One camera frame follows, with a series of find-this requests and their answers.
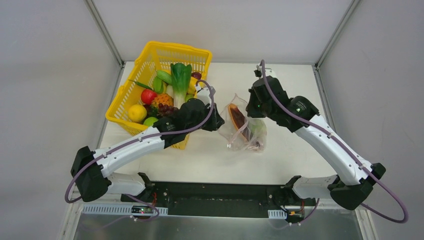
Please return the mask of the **light green cabbage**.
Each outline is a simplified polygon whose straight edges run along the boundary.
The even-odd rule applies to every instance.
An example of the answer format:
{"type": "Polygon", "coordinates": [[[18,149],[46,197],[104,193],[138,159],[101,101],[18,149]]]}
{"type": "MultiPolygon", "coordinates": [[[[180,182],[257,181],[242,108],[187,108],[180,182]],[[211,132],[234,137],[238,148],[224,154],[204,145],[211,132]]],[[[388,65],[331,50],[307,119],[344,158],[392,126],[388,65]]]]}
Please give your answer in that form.
{"type": "Polygon", "coordinates": [[[250,140],[263,138],[267,135],[267,127],[261,118],[248,118],[247,132],[250,140]]]}

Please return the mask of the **brown orange sweet potato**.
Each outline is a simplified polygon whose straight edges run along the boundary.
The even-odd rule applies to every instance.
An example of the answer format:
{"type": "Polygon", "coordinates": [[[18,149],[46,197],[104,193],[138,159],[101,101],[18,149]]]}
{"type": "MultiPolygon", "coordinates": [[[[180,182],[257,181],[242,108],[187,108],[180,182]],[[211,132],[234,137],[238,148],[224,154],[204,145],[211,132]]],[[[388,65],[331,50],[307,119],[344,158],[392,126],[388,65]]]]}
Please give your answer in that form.
{"type": "Polygon", "coordinates": [[[228,147],[232,147],[237,139],[241,139],[244,144],[247,144],[247,149],[249,150],[258,150],[261,146],[261,143],[258,139],[249,139],[249,134],[247,130],[248,126],[248,118],[244,116],[244,114],[239,110],[237,105],[234,103],[230,103],[227,107],[232,125],[236,130],[235,133],[232,134],[232,137],[228,141],[228,147]]]}

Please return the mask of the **clear zip top bag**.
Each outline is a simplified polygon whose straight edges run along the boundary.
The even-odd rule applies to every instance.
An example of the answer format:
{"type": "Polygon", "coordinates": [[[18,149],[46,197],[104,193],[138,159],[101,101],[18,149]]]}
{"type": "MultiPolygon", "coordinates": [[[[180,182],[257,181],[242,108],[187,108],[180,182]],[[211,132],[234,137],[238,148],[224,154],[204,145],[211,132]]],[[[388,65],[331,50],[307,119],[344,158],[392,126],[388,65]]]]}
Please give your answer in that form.
{"type": "Polygon", "coordinates": [[[248,102],[237,94],[221,111],[224,124],[218,133],[225,138],[226,147],[232,151],[262,152],[267,142],[267,126],[261,118],[248,117],[248,102]]]}

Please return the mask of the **green leafy bok choy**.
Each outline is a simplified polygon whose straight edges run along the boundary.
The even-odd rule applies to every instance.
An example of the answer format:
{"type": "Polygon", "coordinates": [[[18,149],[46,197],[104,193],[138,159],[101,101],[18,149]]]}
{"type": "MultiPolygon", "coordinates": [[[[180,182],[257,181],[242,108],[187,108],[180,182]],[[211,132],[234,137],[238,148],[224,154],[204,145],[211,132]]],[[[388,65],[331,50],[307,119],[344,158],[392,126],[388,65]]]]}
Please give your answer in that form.
{"type": "Polygon", "coordinates": [[[171,84],[173,88],[173,105],[180,109],[185,103],[192,74],[192,65],[181,62],[170,64],[171,84]]]}

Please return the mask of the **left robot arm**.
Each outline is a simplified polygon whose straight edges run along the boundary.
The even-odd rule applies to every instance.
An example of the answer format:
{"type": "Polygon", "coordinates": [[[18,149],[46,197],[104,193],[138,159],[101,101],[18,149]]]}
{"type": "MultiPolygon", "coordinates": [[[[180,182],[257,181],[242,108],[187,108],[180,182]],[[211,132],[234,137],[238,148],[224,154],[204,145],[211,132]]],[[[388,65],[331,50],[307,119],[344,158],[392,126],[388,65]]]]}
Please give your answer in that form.
{"type": "Polygon", "coordinates": [[[199,129],[216,131],[216,103],[204,103],[192,98],[180,110],[162,118],[141,133],[104,150],[90,150],[88,146],[76,152],[70,174],[72,180],[66,189],[65,201],[92,202],[105,195],[112,187],[110,177],[120,167],[153,152],[182,142],[199,129]]]}

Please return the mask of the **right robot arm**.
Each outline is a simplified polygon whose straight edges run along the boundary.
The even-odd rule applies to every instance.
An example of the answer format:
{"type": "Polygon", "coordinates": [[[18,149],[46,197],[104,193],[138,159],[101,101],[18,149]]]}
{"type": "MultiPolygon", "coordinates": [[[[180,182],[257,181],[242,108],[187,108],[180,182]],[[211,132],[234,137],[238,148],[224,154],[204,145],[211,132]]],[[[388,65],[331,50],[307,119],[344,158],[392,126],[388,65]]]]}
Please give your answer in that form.
{"type": "Polygon", "coordinates": [[[327,177],[292,177],[283,187],[284,200],[288,204],[296,205],[308,198],[332,199],[347,210],[355,210],[366,200],[376,182],[365,170],[381,179],[386,172],[382,164],[372,164],[362,158],[357,164],[329,138],[332,129],[318,108],[303,96],[289,98],[277,78],[260,78],[248,91],[248,117],[267,117],[287,128],[310,144],[336,172],[327,177]]]}

